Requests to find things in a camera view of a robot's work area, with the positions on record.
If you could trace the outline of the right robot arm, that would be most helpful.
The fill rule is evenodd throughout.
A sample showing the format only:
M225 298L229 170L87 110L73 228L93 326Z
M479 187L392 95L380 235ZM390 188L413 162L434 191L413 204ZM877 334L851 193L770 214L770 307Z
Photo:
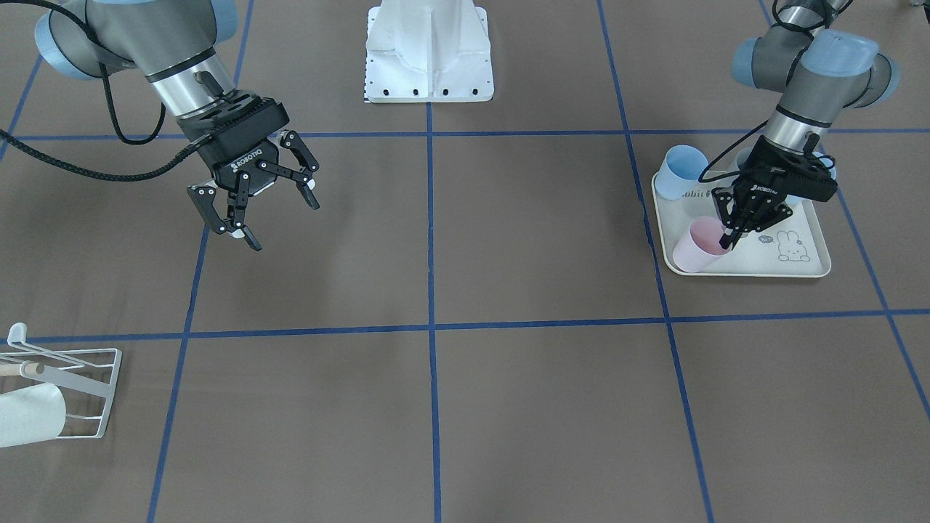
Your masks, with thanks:
M282 103L239 89L215 46L235 34L233 1L66 1L34 40L60 73L90 80L139 70L211 171L188 195L216 234L260 244L246 225L250 198L286 178L310 208L319 163L288 130Z

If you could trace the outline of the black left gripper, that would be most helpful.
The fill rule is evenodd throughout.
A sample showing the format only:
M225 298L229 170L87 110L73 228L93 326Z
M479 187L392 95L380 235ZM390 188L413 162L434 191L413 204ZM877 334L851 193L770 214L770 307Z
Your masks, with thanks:
M827 202L838 188L830 168L811 151L788 151L761 136L738 170L734 189L711 190L719 221L724 225L719 244L724 251L731 251L750 232L763 232L791 218L793 209L780 204L788 196ZM753 208L754 196L769 200L772 206Z

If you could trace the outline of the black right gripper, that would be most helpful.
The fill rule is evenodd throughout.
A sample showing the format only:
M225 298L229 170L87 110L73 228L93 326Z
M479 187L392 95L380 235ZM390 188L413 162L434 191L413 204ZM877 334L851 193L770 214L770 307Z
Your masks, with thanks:
M275 163L278 151L276 146L270 144L268 136L289 122L290 118L281 102L262 98L255 92L232 92L229 99L217 100L199 113L177 119L177 125L190 142L207 138L198 153L210 168L213 181L187 188L189 198L207 229L218 235L228 234L243 239L253 251L262 250L262 245L245 220L251 176L246 170L233 176L239 166L252 158L264 158L257 161L256 165L275 178L285 177L295 182L296 189L307 205L313 211L318 211L320 204L313 192L313 175L320 165L298 132L282 130L278 143L295 156L299 169L293 170ZM222 191L227 193L225 217L219 214L214 205L214 200Z

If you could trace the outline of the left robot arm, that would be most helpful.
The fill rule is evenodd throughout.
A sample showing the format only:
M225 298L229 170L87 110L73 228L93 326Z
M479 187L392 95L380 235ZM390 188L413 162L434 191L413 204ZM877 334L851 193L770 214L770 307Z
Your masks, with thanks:
M817 158L818 143L844 108L886 100L898 87L901 70L879 44L833 30L844 1L787 1L772 7L773 23L760 38L748 39L732 62L738 83L780 93L776 109L761 125L727 187L712 191L724 225L725 251L741 237L793 215L787 199L826 202L837 192L833 165Z

